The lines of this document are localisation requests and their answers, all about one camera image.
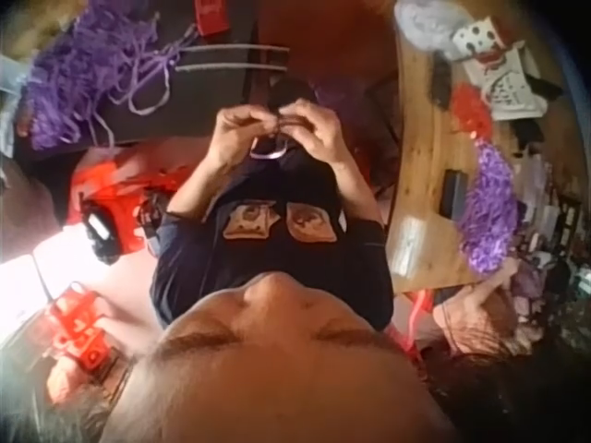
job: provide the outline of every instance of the white cloth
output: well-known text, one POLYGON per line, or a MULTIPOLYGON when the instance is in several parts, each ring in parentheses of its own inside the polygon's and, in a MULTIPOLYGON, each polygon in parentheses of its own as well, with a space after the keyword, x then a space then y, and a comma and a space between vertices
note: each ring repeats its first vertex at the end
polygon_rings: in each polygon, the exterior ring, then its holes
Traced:
POLYGON ((443 0, 399 0, 394 14, 408 41, 422 51, 442 51, 448 60, 461 58, 453 33, 474 21, 463 7, 443 0))

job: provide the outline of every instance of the wooden desk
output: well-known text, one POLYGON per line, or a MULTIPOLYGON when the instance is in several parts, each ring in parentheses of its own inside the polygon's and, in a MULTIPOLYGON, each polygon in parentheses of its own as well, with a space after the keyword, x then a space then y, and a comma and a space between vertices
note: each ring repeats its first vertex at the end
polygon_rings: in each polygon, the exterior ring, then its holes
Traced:
MULTIPOLYGON (((459 3, 475 19, 494 15, 503 20, 519 39, 526 40, 542 78, 564 84, 548 46, 515 2, 459 3)), ((460 234, 437 212, 444 171, 462 170, 474 179, 476 151, 467 135, 454 132, 450 113, 440 111, 429 101, 430 55, 415 49, 402 34, 399 46, 404 145, 387 244, 394 290, 402 293, 474 282, 480 277, 468 268, 465 256, 459 252, 460 234)), ((462 71, 459 66, 455 69, 457 73, 462 71)), ((585 155, 568 99, 551 103, 541 125, 547 139, 544 155, 554 165, 558 187, 572 187, 574 179, 580 189, 586 189, 585 155)), ((508 160, 517 150, 507 123, 495 125, 494 142, 508 160)))

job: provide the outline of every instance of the hair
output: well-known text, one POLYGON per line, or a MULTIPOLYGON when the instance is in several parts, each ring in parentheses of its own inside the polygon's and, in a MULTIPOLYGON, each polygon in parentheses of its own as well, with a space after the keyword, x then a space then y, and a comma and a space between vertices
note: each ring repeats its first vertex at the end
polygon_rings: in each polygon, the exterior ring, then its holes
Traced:
MULTIPOLYGON (((591 301, 563 305, 545 329, 527 356, 451 356, 438 345, 424 354, 425 382, 463 441, 591 441, 585 406, 591 398, 591 301)), ((108 419, 96 389, 59 408, 21 401, 26 409, 12 414, 5 399, 0 396, 0 441, 6 443, 93 443, 108 419)))

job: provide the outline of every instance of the purple tinsel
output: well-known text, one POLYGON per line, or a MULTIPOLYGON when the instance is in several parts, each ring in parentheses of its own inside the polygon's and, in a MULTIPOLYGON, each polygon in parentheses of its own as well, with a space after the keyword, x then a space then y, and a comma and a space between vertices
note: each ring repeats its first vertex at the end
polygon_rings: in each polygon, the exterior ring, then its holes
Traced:
POLYGON ((155 50, 157 17, 129 18, 132 5, 140 3, 90 0, 72 28, 36 58, 28 85, 33 148, 76 143, 84 125, 96 142, 95 123, 104 128, 113 145, 113 134, 97 113, 105 96, 117 104, 127 101, 132 112, 144 115, 168 100, 168 68, 196 33, 189 28, 179 41, 155 50), (158 74, 166 82, 163 99, 147 110, 136 110, 133 95, 158 74))
POLYGON ((490 273, 507 257, 517 227, 517 200, 511 167, 501 153, 484 140, 476 146, 478 173, 460 221, 462 250, 473 269, 490 273))

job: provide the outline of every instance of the purple shredded paper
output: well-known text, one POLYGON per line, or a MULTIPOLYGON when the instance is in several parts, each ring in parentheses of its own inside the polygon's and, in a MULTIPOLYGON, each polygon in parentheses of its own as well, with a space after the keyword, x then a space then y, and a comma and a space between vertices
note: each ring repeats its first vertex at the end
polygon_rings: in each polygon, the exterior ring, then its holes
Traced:
POLYGON ((482 139, 476 147, 478 173, 468 191, 459 228, 468 263, 476 271, 488 274, 501 266, 509 252, 517 228, 517 200, 511 167, 501 153, 482 139))
POLYGON ((71 29, 37 56, 27 87, 34 149, 76 143, 84 126, 96 143, 95 124, 103 127, 113 145, 114 136, 97 112, 107 97, 117 104, 128 102, 137 114, 149 114, 165 104, 168 92, 148 110, 135 110, 131 99, 159 74, 168 91, 168 69, 196 32, 189 28, 177 42, 156 50, 158 18, 130 18, 142 3, 90 0, 71 29))

